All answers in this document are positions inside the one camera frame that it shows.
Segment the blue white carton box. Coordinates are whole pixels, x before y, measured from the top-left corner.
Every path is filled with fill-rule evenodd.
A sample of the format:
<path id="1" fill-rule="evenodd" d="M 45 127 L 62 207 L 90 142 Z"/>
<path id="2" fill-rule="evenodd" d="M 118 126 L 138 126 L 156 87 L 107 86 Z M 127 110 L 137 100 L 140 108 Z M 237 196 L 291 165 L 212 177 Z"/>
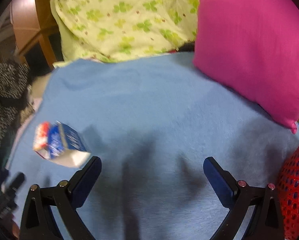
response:
<path id="1" fill-rule="evenodd" d="M 90 157 L 79 133 L 67 124 L 56 122 L 47 137 L 49 160 L 65 167 L 81 167 Z"/>

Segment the red yellow white medicine box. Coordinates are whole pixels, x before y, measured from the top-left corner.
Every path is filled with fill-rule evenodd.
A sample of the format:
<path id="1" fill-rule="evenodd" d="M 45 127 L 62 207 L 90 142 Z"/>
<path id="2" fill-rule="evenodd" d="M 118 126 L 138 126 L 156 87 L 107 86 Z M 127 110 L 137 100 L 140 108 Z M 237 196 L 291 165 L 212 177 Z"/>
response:
<path id="1" fill-rule="evenodd" d="M 33 150 L 39 154 L 42 158 L 49 160 L 49 143 L 48 136 L 51 124 L 49 122 L 40 123 L 35 130 L 35 136 L 33 141 Z"/>

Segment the red plastic mesh basket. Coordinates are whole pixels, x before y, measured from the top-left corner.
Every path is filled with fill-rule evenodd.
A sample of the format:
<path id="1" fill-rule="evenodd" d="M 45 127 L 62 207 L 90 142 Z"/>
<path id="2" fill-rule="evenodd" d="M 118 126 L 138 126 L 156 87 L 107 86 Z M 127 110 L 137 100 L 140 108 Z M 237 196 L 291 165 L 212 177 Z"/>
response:
<path id="1" fill-rule="evenodd" d="M 276 182 L 285 239 L 299 237 L 299 147 L 283 163 Z"/>

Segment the black white dotted garment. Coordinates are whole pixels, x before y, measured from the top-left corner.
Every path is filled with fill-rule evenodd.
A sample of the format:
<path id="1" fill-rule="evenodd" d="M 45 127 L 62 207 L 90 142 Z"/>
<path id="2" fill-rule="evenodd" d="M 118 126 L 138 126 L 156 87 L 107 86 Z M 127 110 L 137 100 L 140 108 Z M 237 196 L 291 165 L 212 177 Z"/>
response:
<path id="1" fill-rule="evenodd" d="M 26 64 L 0 63 L 0 146 L 8 129 L 27 104 L 31 71 Z"/>

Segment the blue bed blanket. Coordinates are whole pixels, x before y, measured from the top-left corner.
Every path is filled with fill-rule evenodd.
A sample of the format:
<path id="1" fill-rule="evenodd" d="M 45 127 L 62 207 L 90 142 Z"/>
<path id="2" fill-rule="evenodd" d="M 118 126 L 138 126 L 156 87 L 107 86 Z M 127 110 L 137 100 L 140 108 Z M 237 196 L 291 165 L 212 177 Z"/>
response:
<path id="1" fill-rule="evenodd" d="M 102 161 L 78 210 L 96 239 L 209 239 L 227 214 L 203 173 L 210 156 L 251 186 L 275 182 L 299 146 L 299 131 L 207 78 L 192 59 L 175 53 L 118 64 L 78 60 L 55 69 L 9 168 L 26 176 L 15 221 L 31 185 L 54 186 L 75 173 L 33 151 L 44 121 L 71 126 Z"/>

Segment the magenta pillow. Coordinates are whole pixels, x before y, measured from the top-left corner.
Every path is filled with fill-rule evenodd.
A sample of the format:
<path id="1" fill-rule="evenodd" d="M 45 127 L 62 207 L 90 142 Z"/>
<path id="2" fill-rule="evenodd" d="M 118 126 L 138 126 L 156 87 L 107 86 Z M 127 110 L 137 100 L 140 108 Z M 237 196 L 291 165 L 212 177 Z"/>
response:
<path id="1" fill-rule="evenodd" d="M 199 0 L 193 63 L 297 131 L 299 10 L 292 0 Z"/>

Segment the brown wooden wardrobe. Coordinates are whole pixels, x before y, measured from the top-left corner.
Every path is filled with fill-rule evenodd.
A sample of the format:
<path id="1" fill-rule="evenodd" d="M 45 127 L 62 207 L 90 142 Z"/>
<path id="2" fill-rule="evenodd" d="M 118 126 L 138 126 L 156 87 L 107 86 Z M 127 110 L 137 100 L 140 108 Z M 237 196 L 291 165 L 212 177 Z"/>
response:
<path id="1" fill-rule="evenodd" d="M 50 0 L 13 0 L 11 20 L 20 61 L 42 76 L 63 60 L 61 37 Z"/>

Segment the green clover print quilt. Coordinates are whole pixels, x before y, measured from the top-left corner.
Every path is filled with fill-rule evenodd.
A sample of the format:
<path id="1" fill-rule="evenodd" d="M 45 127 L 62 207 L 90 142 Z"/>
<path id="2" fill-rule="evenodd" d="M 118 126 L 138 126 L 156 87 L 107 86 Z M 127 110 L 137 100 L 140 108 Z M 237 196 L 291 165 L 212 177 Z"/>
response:
<path id="1" fill-rule="evenodd" d="M 195 41 L 199 0 L 50 0 L 65 61 L 122 62 Z"/>

